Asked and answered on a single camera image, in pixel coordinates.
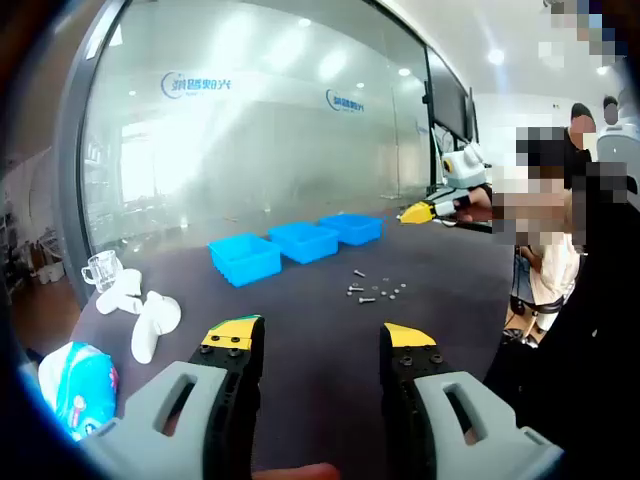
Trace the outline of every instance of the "blue plastic bin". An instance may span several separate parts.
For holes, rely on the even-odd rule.
[[[280,273],[280,248],[253,233],[209,244],[213,265],[234,287]]]
[[[323,227],[336,230],[338,241],[353,246],[377,240],[382,232],[382,220],[379,218],[353,213],[322,218],[319,223]]]
[[[307,222],[272,228],[269,236],[283,255],[302,264],[338,253],[338,232]]]

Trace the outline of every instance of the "glass partition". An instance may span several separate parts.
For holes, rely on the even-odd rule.
[[[420,198],[426,78],[423,46],[361,0],[134,2],[85,119],[92,250],[127,258]]]

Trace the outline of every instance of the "company logo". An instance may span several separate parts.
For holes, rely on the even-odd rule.
[[[179,72],[169,72],[160,81],[165,97],[177,100],[184,95],[194,97],[219,90],[231,90],[231,80],[213,80],[201,77],[186,77]]]
[[[336,112],[364,112],[364,105],[348,98],[341,97],[333,90],[327,90],[327,103]]]

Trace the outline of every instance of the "white shirt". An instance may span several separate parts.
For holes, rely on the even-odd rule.
[[[580,255],[571,243],[571,235],[554,235],[551,245],[531,246],[534,255],[542,258],[540,273],[531,268],[529,279],[536,305],[546,305],[569,292],[578,275]]]

